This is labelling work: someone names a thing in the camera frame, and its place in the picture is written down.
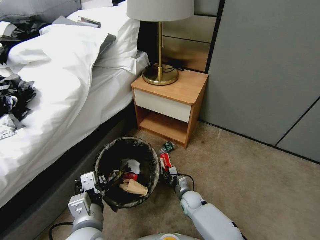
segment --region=black cable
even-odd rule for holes
[[[170,173],[170,175],[174,175],[174,176],[181,176],[181,175],[183,175],[183,176],[187,176],[187,177],[191,178],[192,183],[193,183],[193,191],[194,191],[194,180],[193,180],[193,178],[192,178],[190,175],[188,175],[188,174],[173,174],[173,173]]]
[[[163,72],[172,72],[175,68],[172,68],[170,71],[163,71]]]
[[[175,69],[175,67],[162,68],[162,70],[170,70],[170,69]]]
[[[49,229],[49,240],[53,240],[52,230],[53,230],[55,227],[59,227],[59,226],[62,226],[62,225],[72,225],[72,224],[73,224],[72,222],[62,222],[62,223],[57,223],[57,224],[51,226],[51,228]]]

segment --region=headboard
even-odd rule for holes
[[[157,22],[140,21],[137,48],[148,54],[151,65],[157,62]]]

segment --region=carpet floor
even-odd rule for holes
[[[156,150],[164,143],[143,131],[129,135]],[[170,161],[180,173],[193,176],[195,191],[234,221],[248,240],[319,239],[320,165],[201,122],[187,149],[170,152]],[[105,205],[103,215],[105,239],[160,232],[201,239],[161,179],[145,203],[117,213]],[[73,221],[68,209],[53,224],[65,221]],[[70,230],[56,228],[54,240],[66,239]],[[48,229],[37,239],[48,239]]]

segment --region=white drawer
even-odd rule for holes
[[[134,89],[134,98],[137,106],[147,108],[184,122],[189,122],[191,105],[175,102],[138,89]]]

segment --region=bed frame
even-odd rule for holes
[[[156,23],[141,21],[137,48],[148,54],[151,64],[157,59],[156,46]],[[36,238],[67,207],[74,193],[74,180],[93,170],[99,150],[135,126],[131,102],[41,172],[0,209],[0,240]]]

